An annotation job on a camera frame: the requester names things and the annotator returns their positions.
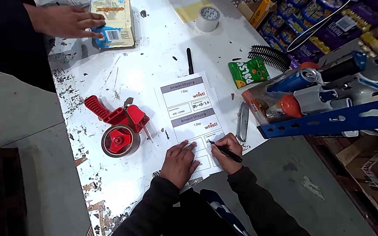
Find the worktable surface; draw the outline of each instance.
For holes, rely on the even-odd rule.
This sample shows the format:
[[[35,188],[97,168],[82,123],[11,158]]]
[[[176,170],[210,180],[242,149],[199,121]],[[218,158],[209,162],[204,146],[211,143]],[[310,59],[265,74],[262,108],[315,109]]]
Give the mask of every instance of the worktable surface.
[[[96,234],[109,235],[128,216],[161,169],[166,150],[173,145],[167,130],[161,131],[165,126],[153,88],[159,82],[188,74],[186,48],[191,48],[194,71],[206,72],[227,126],[235,133],[243,101],[241,92],[245,89],[236,88],[228,62],[239,57],[245,62],[250,46],[266,45],[230,0],[211,1],[221,13],[218,28],[211,33],[198,30],[193,21],[182,23],[174,11],[196,0],[175,2],[131,1],[136,39],[132,49],[99,50],[92,39],[50,41],[54,46],[49,55],[52,75]],[[142,10],[147,13],[144,18],[139,14]],[[281,73],[267,68],[271,77]],[[100,143],[110,125],[84,106],[84,99],[90,95],[96,95],[111,111],[133,98],[133,104],[150,117],[157,132],[154,142],[147,140],[142,131],[135,153],[108,157]],[[265,142],[256,126],[250,113],[244,153]]]

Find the tape roll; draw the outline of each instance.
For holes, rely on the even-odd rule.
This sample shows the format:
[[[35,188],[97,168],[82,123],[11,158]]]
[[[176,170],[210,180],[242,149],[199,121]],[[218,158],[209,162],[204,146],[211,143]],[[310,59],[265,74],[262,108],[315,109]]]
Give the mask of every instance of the tape roll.
[[[212,7],[203,7],[199,10],[196,27],[203,32],[212,32],[217,28],[220,12]]]
[[[139,134],[127,125],[115,125],[108,128],[102,137],[102,149],[109,157],[120,158],[134,153],[140,143]]]

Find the person's left hand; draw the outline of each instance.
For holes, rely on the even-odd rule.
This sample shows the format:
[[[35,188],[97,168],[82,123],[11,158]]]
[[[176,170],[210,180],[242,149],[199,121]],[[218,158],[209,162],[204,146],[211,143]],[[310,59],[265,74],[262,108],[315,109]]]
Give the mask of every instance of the person's left hand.
[[[160,177],[170,180],[179,189],[183,188],[195,169],[199,166],[199,161],[193,161],[195,155],[192,149],[196,146],[192,142],[185,147],[188,141],[185,140],[178,145],[167,150],[163,167],[160,171]]]

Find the shipping label sheet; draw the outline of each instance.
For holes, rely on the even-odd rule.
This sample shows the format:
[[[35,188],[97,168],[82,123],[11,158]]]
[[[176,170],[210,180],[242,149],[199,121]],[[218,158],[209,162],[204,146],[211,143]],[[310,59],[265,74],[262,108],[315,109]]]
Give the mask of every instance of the shipping label sheet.
[[[155,88],[155,94],[173,145],[186,139],[197,144],[193,152],[201,164],[191,180],[222,171],[209,141],[221,139],[228,129],[205,72],[166,81]]]

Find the orange cap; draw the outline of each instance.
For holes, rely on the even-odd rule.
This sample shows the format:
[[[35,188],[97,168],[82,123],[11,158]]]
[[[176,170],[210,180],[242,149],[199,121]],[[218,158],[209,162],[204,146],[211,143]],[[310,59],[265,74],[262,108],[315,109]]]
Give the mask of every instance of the orange cap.
[[[300,110],[300,105],[292,94],[283,96],[281,98],[280,105],[284,113],[292,118],[300,118],[303,116]]]
[[[318,69],[319,66],[318,66],[318,64],[316,64],[314,62],[306,61],[306,62],[303,62],[303,63],[300,64],[300,69],[304,69],[304,68]]]

